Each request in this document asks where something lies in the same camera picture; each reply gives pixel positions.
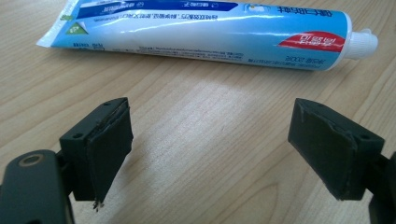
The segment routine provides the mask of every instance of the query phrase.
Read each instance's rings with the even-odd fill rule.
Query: screw hole
[[[19,165],[22,167],[32,166],[40,163],[43,159],[44,159],[43,154],[30,155],[20,160]]]
[[[73,135],[73,138],[80,138],[82,137],[82,133],[76,133],[75,135]]]

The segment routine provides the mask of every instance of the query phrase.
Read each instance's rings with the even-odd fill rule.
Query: wooden table
[[[396,146],[396,3],[278,0],[344,10],[378,35],[369,59],[311,72],[160,56],[45,49],[65,0],[0,3],[0,178],[102,102],[131,104],[133,153],[98,213],[77,223],[369,223],[361,202],[337,202],[288,143],[296,97],[337,110]]]

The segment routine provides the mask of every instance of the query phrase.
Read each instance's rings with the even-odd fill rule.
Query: toothpaste tube
[[[69,0],[43,47],[123,51],[328,70],[372,55],[341,11],[217,1]]]

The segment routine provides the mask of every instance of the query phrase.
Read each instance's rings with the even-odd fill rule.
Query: wood grain
[[[133,153],[98,213],[71,196],[77,223],[369,223],[370,192],[337,202],[287,134],[300,97],[384,137],[387,157],[395,150],[393,0],[265,2],[343,10],[378,35],[374,56],[327,72],[36,46],[64,4],[0,4],[1,179],[15,157],[58,151],[97,105],[126,96]]]

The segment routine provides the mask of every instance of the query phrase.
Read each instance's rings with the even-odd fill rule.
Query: tube cap
[[[377,45],[378,38],[372,35],[370,29],[352,32],[344,58],[355,60],[367,58],[373,55]]]

